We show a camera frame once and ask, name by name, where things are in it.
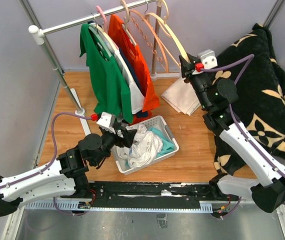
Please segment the cream hanger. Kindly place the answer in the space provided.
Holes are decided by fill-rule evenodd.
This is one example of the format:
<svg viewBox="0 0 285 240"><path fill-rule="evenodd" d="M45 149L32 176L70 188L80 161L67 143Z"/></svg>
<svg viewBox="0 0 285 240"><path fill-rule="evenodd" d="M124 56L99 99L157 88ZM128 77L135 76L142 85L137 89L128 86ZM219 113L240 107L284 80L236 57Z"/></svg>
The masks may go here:
<svg viewBox="0 0 285 240"><path fill-rule="evenodd" d="M153 13L153 12L146 13L145 15L148 17L154 17L156 19L156 22L159 24L159 26L162 29L162 31L164 32L164 34L174 41L175 45L177 46L177 48L180 52L180 55L188 63L190 63L191 61L189 60L189 57L187 55L186 50L184 49L183 45L181 44L181 42L179 41L179 39L177 38L175 33L172 31L172 29L167 24L167 20L169 18L169 8L167 6L166 1L165 0L157 0L156 5L157 5L157 7L162 7L162 5L164 5L165 10L166 10L166 15L164 17L161 17L161 14Z"/></svg>

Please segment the green hanger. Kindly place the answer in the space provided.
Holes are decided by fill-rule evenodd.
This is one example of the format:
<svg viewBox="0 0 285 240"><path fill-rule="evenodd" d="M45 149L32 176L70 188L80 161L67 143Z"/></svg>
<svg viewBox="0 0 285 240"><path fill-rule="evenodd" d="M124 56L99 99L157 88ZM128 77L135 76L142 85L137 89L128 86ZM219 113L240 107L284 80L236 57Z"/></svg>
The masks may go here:
<svg viewBox="0 0 285 240"><path fill-rule="evenodd" d="M94 34L97 45L101 50L104 50L106 55L110 58L113 54L108 47L107 40L104 36L104 30L96 23L89 23L88 29Z"/></svg>

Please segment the beige hanger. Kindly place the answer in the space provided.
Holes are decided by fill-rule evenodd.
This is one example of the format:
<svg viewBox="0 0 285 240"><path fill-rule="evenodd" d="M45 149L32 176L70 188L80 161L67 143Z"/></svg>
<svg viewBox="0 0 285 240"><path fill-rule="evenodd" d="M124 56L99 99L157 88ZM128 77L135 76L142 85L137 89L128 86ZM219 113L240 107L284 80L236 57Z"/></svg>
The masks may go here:
<svg viewBox="0 0 285 240"><path fill-rule="evenodd" d="M125 11L125 17L123 19L123 30L125 31L126 35L128 36L130 42L136 46L137 43L134 39L134 37L132 36L132 34L130 33L129 29L128 29L128 24L130 22L130 19L131 19L131 15L130 15L130 12L129 12L129 9L127 7L127 3L124 1L124 0L120 0L120 5L124 8L124 11Z"/></svg>

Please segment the white and pink shirt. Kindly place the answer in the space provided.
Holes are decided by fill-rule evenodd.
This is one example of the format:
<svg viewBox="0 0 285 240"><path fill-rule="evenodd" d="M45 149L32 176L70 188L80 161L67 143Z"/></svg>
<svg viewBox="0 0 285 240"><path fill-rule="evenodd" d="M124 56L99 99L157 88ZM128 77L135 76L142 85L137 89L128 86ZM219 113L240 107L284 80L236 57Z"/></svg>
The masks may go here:
<svg viewBox="0 0 285 240"><path fill-rule="evenodd" d="M116 147L116 154L122 160L126 160L131 168L142 168L157 158L164 144L163 140L145 125L131 126L137 130L131 147Z"/></svg>

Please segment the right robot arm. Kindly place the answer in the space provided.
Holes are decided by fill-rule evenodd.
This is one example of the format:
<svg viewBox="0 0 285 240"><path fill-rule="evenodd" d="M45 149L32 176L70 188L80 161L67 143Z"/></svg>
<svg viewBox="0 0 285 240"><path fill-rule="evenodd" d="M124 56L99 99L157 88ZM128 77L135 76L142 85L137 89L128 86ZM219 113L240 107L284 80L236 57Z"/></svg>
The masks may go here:
<svg viewBox="0 0 285 240"><path fill-rule="evenodd" d="M272 213L285 205L285 166L275 160L250 134L234 114L232 103L238 100L236 81L224 78L212 83L209 73L244 64L243 73L254 54L218 67L214 51L208 49L193 56L179 55L181 76L193 87L201 104L206 127L227 143L254 172L256 179L219 173L209 181L209 195L214 200L232 195L252 200L262 211Z"/></svg>

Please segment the green t shirt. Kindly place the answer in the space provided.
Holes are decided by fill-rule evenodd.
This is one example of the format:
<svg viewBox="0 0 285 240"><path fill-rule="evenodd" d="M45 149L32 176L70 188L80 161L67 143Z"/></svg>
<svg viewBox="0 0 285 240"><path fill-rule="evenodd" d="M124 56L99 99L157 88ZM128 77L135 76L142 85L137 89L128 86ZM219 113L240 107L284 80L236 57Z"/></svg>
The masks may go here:
<svg viewBox="0 0 285 240"><path fill-rule="evenodd" d="M110 113L132 123L134 115L130 89L115 57L108 55L107 50L101 46L102 42L90 27L88 23L81 25L79 47L80 56L86 57L92 89L97 99L94 112Z"/></svg>

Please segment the metal clothes rack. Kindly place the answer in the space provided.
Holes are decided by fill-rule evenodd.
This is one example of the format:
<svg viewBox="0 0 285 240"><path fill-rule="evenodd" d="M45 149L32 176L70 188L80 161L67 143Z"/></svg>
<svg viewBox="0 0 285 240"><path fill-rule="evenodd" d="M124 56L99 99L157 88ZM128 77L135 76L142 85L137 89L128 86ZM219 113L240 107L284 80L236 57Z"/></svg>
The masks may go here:
<svg viewBox="0 0 285 240"><path fill-rule="evenodd" d="M102 10L119 7L119 0L28 0L32 11L40 23L41 27L52 27L73 20L77 20L93 13L96 13L96 6L100 6ZM71 89L74 89L74 95L78 103L85 109L86 116L94 113L97 105L97 99L92 90L89 68L86 66L86 56L80 55L80 29L81 25L73 26L68 29L61 30L56 33L49 34L46 37L46 44L50 54L58 61L59 66L64 70L64 79ZM146 45L146 41L142 39L133 23L130 23L130 31L135 34L135 39L140 41L139 47L145 51L144 58L151 66L152 53ZM175 79L161 79L154 82L155 91L158 95L162 93L173 83ZM61 87L58 100L55 103L54 114L60 112L75 112L75 107L69 99L65 89ZM151 111L152 116L162 116L169 125L170 116L177 115L171 106L169 106L160 97L160 107ZM80 124L83 119L76 119L68 116L59 117L55 123L56 139L64 140L65 135L72 133L75 139L79 140L84 136L84 132L88 131L88 127Z"/></svg>

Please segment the orange t shirt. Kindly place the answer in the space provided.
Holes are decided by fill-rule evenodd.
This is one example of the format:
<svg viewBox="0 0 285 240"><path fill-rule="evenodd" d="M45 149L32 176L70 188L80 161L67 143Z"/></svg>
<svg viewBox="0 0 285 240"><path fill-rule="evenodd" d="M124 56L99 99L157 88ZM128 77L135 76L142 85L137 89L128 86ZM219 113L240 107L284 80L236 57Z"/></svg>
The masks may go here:
<svg viewBox="0 0 285 240"><path fill-rule="evenodd" d="M151 111L160 106L160 100L157 96L148 65L143 54L137 44L130 41L128 34L123 28L124 22L115 14L110 16L108 35L121 48L124 56L133 67L138 81L140 83L142 93L145 97L142 110Z"/></svg>

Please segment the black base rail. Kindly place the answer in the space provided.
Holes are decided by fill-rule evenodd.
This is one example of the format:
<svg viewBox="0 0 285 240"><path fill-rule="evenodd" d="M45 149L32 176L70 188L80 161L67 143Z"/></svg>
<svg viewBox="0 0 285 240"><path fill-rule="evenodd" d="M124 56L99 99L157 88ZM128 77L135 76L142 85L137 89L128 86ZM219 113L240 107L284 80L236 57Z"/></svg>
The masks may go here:
<svg viewBox="0 0 285 240"><path fill-rule="evenodd" d="M196 209L201 201L237 201L235 195L215 193L210 185L187 182L90 181L72 199L89 199L94 207L130 209Z"/></svg>

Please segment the white and navy shirt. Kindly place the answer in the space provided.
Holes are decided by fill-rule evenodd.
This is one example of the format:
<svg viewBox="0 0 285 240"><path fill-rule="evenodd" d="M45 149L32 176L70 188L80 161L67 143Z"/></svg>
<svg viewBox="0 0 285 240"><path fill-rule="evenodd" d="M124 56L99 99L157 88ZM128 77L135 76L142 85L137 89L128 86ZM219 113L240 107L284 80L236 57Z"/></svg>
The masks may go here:
<svg viewBox="0 0 285 240"><path fill-rule="evenodd" d="M143 105L145 97L141 92L140 83L138 77L130 65L129 61L123 54L122 50L117 46L117 44L108 36L104 29L96 25L95 23L89 23L90 29L95 30L99 34L100 38L103 40L107 46L110 53L114 56L116 63L122 73L122 76L129 87L130 91L130 103L131 103L131 112L137 118L146 118L149 116L147 111L143 111Z"/></svg>

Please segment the pink hanger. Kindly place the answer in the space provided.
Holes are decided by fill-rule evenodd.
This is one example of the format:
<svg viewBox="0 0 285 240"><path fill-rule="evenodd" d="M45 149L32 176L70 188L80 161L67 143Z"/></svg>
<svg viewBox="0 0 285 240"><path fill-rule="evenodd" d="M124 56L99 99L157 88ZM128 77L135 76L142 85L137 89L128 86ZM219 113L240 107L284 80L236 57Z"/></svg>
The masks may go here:
<svg viewBox="0 0 285 240"><path fill-rule="evenodd" d="M97 12L100 14L100 16L103 19L103 24L102 24L102 34L105 36L106 40L110 43L111 48L116 51L118 50L118 46L114 43L114 41L110 38L110 36L107 33L108 30L108 23L107 23L107 18L105 16L105 14L103 13L103 10L97 5L96 6L96 10Z"/></svg>

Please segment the aluminium frame post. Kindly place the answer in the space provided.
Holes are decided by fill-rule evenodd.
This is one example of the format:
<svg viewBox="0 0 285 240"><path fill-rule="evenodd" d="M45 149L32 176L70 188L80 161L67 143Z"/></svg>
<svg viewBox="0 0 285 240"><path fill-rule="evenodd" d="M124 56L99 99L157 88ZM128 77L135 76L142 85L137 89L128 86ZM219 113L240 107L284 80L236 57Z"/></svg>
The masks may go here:
<svg viewBox="0 0 285 240"><path fill-rule="evenodd" d="M266 28L270 28L271 25L273 24L273 22L275 21L278 13L281 11L281 9L283 8L285 4L285 0L276 0L274 5L272 6L271 10L269 11L263 26L265 26Z"/></svg>

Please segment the teal t shirt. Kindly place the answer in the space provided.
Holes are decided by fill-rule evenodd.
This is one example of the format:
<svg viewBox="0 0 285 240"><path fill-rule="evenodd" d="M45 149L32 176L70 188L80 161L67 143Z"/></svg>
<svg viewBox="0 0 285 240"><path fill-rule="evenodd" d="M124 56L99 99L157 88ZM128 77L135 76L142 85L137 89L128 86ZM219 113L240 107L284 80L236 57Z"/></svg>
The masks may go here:
<svg viewBox="0 0 285 240"><path fill-rule="evenodd" d="M169 141L160 130L158 130L155 127L151 127L151 128L147 128L149 131L152 131L153 133L155 133L156 135L158 135L163 142L163 148L161 150L160 153L157 154L157 158L162 157L168 153L171 153L175 150L175 145Z"/></svg>

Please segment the white plastic basket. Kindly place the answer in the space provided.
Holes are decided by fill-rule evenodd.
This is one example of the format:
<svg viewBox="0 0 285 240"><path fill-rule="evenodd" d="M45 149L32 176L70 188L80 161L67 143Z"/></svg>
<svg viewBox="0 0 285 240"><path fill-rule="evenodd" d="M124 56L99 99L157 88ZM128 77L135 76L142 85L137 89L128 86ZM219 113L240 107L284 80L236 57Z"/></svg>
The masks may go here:
<svg viewBox="0 0 285 240"><path fill-rule="evenodd" d="M117 156L117 151L116 151L116 146L112 148L111 152L114 156L114 159L115 159L115 162L116 162L116 165L118 167L118 170L124 174L124 175L128 175L128 174L131 174L133 172L136 172L140 169L143 169L143 168L146 168L152 164L155 164L155 163L158 163L162 160L165 160L167 158L170 158L172 156L174 156L176 154L176 152L179 150L179 145L176 141L176 139L174 138L174 136L172 135L168 125L166 124L164 118L162 116L155 116L155 117L152 117L148 120L145 120L145 121L142 121L140 123L137 123L137 124L134 124L132 126L135 126L135 125L138 125L138 124L142 124L142 125L145 125L146 128L156 128L158 130L160 130L162 132L162 134L170 141L174 144L174 151L170 152L170 153L167 153L165 154L164 156L161 156L161 157L158 157L156 158L155 160L153 160L150 164L148 165L145 165L143 167L140 167L140 168L131 168L129 165L128 165L128 162L126 160L123 160L121 159L120 157Z"/></svg>

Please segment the black floral blanket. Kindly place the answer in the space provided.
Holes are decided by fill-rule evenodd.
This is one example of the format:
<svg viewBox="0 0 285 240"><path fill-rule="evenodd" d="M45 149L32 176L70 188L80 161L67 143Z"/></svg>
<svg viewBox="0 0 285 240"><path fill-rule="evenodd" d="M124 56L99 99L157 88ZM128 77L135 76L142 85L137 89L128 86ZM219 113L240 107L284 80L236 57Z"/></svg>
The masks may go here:
<svg viewBox="0 0 285 240"><path fill-rule="evenodd" d="M232 110L269 154L285 161L285 71L276 61L270 30L256 23L217 56L218 67L250 54L254 58L236 82Z"/></svg>

